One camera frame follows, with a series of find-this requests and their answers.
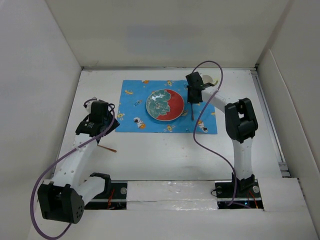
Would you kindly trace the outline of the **red and teal plate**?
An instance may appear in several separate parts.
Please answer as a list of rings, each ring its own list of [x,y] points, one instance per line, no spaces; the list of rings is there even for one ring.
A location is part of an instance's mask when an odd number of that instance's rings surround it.
[[[146,111],[157,121],[170,122],[181,116],[185,109],[183,97],[171,89],[159,89],[146,99]]]

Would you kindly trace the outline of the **copper spoon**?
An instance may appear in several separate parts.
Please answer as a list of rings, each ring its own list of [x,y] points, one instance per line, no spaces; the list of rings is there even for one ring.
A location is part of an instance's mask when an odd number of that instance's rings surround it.
[[[194,121],[195,117],[194,117],[194,108],[193,108],[193,104],[191,103],[191,120]]]

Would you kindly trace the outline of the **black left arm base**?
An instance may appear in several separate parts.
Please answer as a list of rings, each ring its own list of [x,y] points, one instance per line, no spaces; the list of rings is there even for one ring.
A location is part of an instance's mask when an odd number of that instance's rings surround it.
[[[109,193],[100,193],[85,207],[85,210],[126,210],[128,183],[113,181]]]

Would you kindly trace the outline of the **blue patterned cloth napkin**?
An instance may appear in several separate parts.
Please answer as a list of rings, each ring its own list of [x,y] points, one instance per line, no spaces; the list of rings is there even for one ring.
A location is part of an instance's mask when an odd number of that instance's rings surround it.
[[[122,133],[179,133],[197,132],[216,135],[218,133],[216,109],[205,103],[193,104],[194,121],[191,117],[191,104],[187,101],[186,80],[124,80],[117,120]],[[184,100],[184,111],[173,121],[159,121],[149,116],[146,110],[147,97],[154,91],[170,89],[179,93]]]

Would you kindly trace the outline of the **pale yellow paper cup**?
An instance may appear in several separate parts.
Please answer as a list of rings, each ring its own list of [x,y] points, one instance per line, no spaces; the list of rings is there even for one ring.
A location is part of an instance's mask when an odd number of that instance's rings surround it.
[[[204,85],[215,86],[219,82],[218,80],[213,79],[211,76],[206,74],[200,74],[200,77]]]

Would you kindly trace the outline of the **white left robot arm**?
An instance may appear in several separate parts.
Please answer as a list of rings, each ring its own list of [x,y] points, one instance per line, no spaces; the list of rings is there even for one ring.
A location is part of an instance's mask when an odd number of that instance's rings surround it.
[[[94,97],[83,106],[88,114],[75,130],[72,150],[62,158],[49,183],[42,183],[37,190],[46,220],[76,224],[94,197],[104,199],[112,191],[109,174],[93,172],[85,181],[81,181],[81,175],[100,140],[120,125],[115,118],[115,105]]]

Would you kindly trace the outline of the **copper fork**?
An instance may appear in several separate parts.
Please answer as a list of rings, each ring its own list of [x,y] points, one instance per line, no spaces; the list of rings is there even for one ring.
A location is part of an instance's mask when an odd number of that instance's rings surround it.
[[[117,150],[109,148],[109,147],[106,147],[106,146],[98,145],[98,147],[103,148],[103,149],[108,150],[108,151],[111,151],[113,153],[117,153]]]

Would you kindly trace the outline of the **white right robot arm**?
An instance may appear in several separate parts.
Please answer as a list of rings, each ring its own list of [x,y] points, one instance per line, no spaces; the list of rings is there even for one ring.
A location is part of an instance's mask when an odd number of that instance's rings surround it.
[[[235,99],[218,90],[212,82],[203,82],[198,72],[190,73],[187,80],[187,101],[198,104],[205,101],[224,113],[225,129],[232,139],[234,170],[237,181],[231,184],[231,191],[237,197],[249,192],[245,181],[253,175],[252,142],[258,129],[256,114],[249,98]]]

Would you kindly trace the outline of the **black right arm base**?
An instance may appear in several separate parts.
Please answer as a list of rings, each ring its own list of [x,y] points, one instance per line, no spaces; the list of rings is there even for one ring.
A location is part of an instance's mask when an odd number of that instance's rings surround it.
[[[222,209],[263,209],[258,181],[252,174],[239,180],[232,174],[231,181],[216,181],[211,194],[216,197],[217,207]]]

